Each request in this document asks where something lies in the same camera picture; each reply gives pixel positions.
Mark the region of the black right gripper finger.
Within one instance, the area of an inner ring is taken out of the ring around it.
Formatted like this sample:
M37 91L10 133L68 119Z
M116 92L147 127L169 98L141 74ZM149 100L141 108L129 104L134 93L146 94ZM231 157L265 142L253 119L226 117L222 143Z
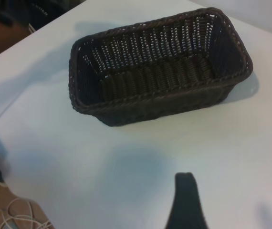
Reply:
M167 229L208 229L192 173L175 174L175 195Z

